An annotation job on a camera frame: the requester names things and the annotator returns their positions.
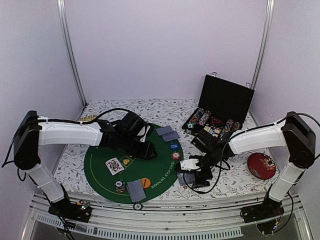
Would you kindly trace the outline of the orange big blind button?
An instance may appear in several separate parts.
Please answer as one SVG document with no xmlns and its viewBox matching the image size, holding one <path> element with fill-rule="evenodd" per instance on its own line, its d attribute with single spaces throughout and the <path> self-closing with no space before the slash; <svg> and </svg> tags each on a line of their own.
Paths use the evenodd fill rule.
<svg viewBox="0 0 320 240">
<path fill-rule="evenodd" d="M 141 183 L 142 183 L 142 187 L 144 189 L 147 189 L 147 188 L 149 188 L 151 186 L 151 180 L 149 178 L 146 178 L 146 177 L 141 179 Z"/>
</svg>

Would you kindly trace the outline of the aluminium right corner post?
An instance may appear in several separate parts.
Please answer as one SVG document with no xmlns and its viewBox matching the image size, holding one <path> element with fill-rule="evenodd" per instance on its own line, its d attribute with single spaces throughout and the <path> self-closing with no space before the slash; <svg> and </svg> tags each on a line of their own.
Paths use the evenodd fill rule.
<svg viewBox="0 0 320 240">
<path fill-rule="evenodd" d="M 253 72 L 251 85 L 250 85 L 250 88 L 252 90 L 256 90 L 258 86 L 258 81 L 260 78 L 263 61 L 264 61 L 264 57 L 267 49 L 268 38 L 270 35 L 271 26 L 272 26 L 274 7 L 275 7 L 275 0 L 267 0 L 264 24 L 262 29 L 262 37 L 261 37 L 258 56 L 257 56 L 257 60 L 256 60 L 254 72 Z"/>
</svg>

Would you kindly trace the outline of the aluminium corner post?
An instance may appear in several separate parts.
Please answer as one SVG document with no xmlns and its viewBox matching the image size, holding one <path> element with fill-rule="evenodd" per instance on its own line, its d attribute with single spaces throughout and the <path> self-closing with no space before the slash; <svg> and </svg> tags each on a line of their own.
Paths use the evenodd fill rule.
<svg viewBox="0 0 320 240">
<path fill-rule="evenodd" d="M 87 105 L 87 100 L 85 97 L 85 92 L 84 92 L 83 85 L 82 85 L 82 82 L 80 79 L 80 75 L 79 75 L 79 71 L 78 71 L 77 63 L 76 63 L 76 58 L 75 58 L 74 51 L 73 51 L 65 1 L 64 0 L 57 0 L 56 3 L 57 3 L 57 10 L 58 10 L 60 26 L 61 26 L 61 30 L 62 30 L 62 36 L 63 36 L 63 40 L 64 40 L 66 52 L 67 52 L 67 58 L 69 61 L 69 65 L 70 65 L 72 77 L 74 80 L 75 88 L 78 93 L 78 97 L 80 99 L 82 106 L 85 107 Z"/>
<path fill-rule="evenodd" d="M 253 72 L 251 85 L 250 85 L 250 88 L 252 90 L 256 90 L 258 86 L 258 81 L 260 78 L 263 61 L 264 61 L 264 57 L 267 49 L 268 38 L 270 35 L 271 26 L 272 26 L 274 7 L 275 7 L 275 0 L 267 0 L 264 24 L 262 29 L 262 37 L 261 37 L 258 56 L 257 56 L 257 60 L 256 60 L 254 72 Z"/>
</svg>

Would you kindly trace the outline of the green round poker mat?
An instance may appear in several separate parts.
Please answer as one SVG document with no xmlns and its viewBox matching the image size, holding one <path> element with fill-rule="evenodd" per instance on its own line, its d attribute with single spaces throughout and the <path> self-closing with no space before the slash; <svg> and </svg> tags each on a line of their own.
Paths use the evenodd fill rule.
<svg viewBox="0 0 320 240">
<path fill-rule="evenodd" d="M 126 183 L 142 178 L 151 181 L 149 188 L 144 189 L 146 198 L 141 202 L 152 200 L 166 192 L 177 180 L 175 164 L 184 158 L 182 146 L 178 140 L 164 142 L 154 130 L 146 138 L 152 142 L 157 152 L 157 158 L 145 160 L 132 158 L 124 150 L 113 150 L 109 147 L 89 147 L 84 158 L 84 173 L 91 188 L 100 196 L 116 203 L 131 204 L 132 200 L 127 190 L 123 193 L 116 192 L 115 182 L 123 180 Z M 179 143 L 179 149 L 170 150 L 170 143 Z M 172 159 L 172 153 L 179 152 L 179 160 Z M 124 170 L 112 176 L 106 166 L 106 161 L 117 158 Z"/>
</svg>

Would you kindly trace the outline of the blue small blind button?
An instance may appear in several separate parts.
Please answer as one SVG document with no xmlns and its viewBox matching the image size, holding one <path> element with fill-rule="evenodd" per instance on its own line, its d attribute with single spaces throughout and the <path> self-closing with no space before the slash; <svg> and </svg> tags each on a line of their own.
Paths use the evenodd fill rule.
<svg viewBox="0 0 320 240">
<path fill-rule="evenodd" d="M 173 142 L 169 144 L 169 149 L 172 151 L 177 151 L 180 148 L 179 143 Z"/>
</svg>

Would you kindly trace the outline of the aluminium left corner post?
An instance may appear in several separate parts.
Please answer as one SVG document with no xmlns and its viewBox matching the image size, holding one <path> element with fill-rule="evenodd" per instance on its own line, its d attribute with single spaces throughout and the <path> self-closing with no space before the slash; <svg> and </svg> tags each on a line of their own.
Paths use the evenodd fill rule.
<svg viewBox="0 0 320 240">
<path fill-rule="evenodd" d="M 87 100 L 85 97 L 85 92 L 84 92 L 83 85 L 82 85 L 82 82 L 80 79 L 80 75 L 79 75 L 79 71 L 78 71 L 77 63 L 76 63 L 76 58 L 75 58 L 74 51 L 73 51 L 65 1 L 64 0 L 57 0 L 56 3 L 57 3 L 57 10 L 58 10 L 60 26 L 61 26 L 61 30 L 62 30 L 62 36 L 63 36 L 63 40 L 64 40 L 66 52 L 67 52 L 67 58 L 69 61 L 69 65 L 70 65 L 72 77 L 74 80 L 75 88 L 78 93 L 78 97 L 80 99 L 82 106 L 85 107 L 87 105 Z"/>
</svg>

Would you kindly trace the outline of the red floral bowl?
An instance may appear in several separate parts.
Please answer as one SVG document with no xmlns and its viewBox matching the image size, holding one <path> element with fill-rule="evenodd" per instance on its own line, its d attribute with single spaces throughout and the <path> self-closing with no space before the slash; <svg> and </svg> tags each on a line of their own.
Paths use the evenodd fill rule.
<svg viewBox="0 0 320 240">
<path fill-rule="evenodd" d="M 248 157 L 247 167 L 253 176 L 261 180 L 268 180 L 276 173 L 274 160 L 260 152 L 253 153 Z"/>
</svg>

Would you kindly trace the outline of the boxed card deck in case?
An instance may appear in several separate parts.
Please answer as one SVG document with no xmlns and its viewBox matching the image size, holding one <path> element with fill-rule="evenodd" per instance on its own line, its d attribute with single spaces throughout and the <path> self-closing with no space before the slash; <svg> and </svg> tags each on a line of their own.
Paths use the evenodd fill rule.
<svg viewBox="0 0 320 240">
<path fill-rule="evenodd" d="M 220 132 L 221 132 L 221 128 L 219 128 L 219 127 L 215 127 L 215 126 L 213 126 L 213 127 L 211 127 L 211 126 L 205 126 L 204 128 L 203 128 L 205 131 L 207 131 L 209 134 L 220 134 Z"/>
</svg>

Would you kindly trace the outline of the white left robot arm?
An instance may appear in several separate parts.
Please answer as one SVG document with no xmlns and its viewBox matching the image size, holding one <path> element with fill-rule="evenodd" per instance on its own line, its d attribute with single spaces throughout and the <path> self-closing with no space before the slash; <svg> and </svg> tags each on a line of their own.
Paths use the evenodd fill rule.
<svg viewBox="0 0 320 240">
<path fill-rule="evenodd" d="M 155 159 L 155 145 L 146 140 L 153 126 L 132 111 L 115 121 L 98 115 L 89 121 L 56 119 L 39 116 L 30 110 L 21 121 L 13 138 L 13 161 L 24 171 L 47 196 L 55 209 L 63 216 L 74 213 L 74 205 L 60 183 L 48 168 L 44 149 L 55 146 L 87 145 L 121 149 L 127 154 L 143 160 Z"/>
</svg>

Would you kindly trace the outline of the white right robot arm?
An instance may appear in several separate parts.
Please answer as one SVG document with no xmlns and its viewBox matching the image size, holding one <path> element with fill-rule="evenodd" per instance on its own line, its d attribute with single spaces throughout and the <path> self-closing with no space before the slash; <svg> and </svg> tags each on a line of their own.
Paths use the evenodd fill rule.
<svg viewBox="0 0 320 240">
<path fill-rule="evenodd" d="M 222 160 L 246 152 L 269 149 L 272 154 L 279 149 L 287 152 L 287 160 L 275 182 L 268 189 L 261 204 L 251 207 L 262 218 L 269 218 L 281 208 L 282 200 L 297 184 L 306 169 L 319 158 L 316 153 L 316 133 L 304 120 L 309 118 L 319 124 L 311 115 L 290 111 L 284 118 L 275 122 L 246 130 L 226 133 L 214 145 L 196 140 L 195 146 L 202 144 L 204 155 L 192 156 L 178 163 L 183 174 L 187 172 L 204 173 Z"/>
</svg>

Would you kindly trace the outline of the black poker chip case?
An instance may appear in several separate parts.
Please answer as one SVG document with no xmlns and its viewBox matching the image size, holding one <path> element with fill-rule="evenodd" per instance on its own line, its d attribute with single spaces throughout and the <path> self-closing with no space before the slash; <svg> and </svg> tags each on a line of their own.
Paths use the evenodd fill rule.
<svg viewBox="0 0 320 240">
<path fill-rule="evenodd" d="M 249 111 L 254 92 L 255 91 L 249 87 L 216 76 L 206 75 L 198 105 L 182 125 L 182 129 L 195 137 L 199 131 L 204 130 L 205 126 L 223 129 L 229 119 L 232 119 L 234 122 L 239 122 L 242 127 Z M 216 126 L 211 125 L 210 116 L 204 126 L 196 124 L 193 128 L 188 128 L 187 123 L 198 108 L 204 109 L 204 112 L 210 111 L 211 116 L 221 120 L 221 124 Z"/>
</svg>

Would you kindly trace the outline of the floral white tablecloth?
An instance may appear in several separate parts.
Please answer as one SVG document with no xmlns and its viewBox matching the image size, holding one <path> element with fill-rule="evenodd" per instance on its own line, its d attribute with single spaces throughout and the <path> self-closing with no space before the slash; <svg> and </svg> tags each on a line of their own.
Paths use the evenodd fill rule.
<svg viewBox="0 0 320 240">
<path fill-rule="evenodd" d="M 97 116 L 109 109 L 128 109 L 140 115 L 145 121 L 159 126 L 171 126 L 178 132 L 179 142 L 185 158 L 199 155 L 200 151 L 192 146 L 192 135 L 182 130 L 183 123 L 198 105 L 195 99 L 137 99 L 90 101 L 81 117 Z M 67 145 L 54 172 L 55 179 L 73 193 L 96 196 L 84 172 L 84 159 L 88 150 L 86 145 Z M 223 170 L 217 186 L 207 194 L 198 194 L 176 181 L 166 192 L 156 197 L 157 201 L 188 201 L 217 199 L 265 193 L 279 176 L 276 171 L 270 179 L 259 179 L 251 174 L 247 159 L 251 152 L 245 152 L 228 159 L 230 170 Z"/>
</svg>

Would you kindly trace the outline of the blue checked card deck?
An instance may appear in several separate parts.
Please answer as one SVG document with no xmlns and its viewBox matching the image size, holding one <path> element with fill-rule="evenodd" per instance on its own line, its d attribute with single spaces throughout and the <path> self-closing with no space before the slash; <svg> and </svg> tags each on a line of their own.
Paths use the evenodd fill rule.
<svg viewBox="0 0 320 240">
<path fill-rule="evenodd" d="M 195 182 L 195 175 L 192 172 L 177 173 L 177 178 L 180 186 L 185 186 L 186 184 L 192 186 Z"/>
</svg>

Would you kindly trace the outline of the dealt cards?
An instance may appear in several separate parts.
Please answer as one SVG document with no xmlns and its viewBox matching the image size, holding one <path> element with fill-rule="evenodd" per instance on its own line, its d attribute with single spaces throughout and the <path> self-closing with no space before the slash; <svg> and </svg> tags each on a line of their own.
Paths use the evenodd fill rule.
<svg viewBox="0 0 320 240">
<path fill-rule="evenodd" d="M 147 197 L 141 179 L 128 181 L 126 183 L 126 188 L 133 203 L 140 202 Z"/>
<path fill-rule="evenodd" d="M 180 138 L 179 134 L 174 131 L 171 126 L 159 127 L 156 129 L 156 132 L 160 137 L 162 137 L 164 142 L 170 142 Z"/>
</svg>

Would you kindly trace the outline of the small chip stack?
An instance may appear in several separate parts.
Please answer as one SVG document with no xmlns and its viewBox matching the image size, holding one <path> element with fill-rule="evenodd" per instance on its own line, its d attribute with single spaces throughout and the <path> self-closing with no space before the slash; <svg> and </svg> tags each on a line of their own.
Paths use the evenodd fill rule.
<svg viewBox="0 0 320 240">
<path fill-rule="evenodd" d="M 180 154 L 179 152 L 175 151 L 175 152 L 173 152 L 173 153 L 171 154 L 171 158 L 172 158 L 173 160 L 175 160 L 175 161 L 178 161 L 178 160 L 181 158 L 181 154 Z"/>
</svg>

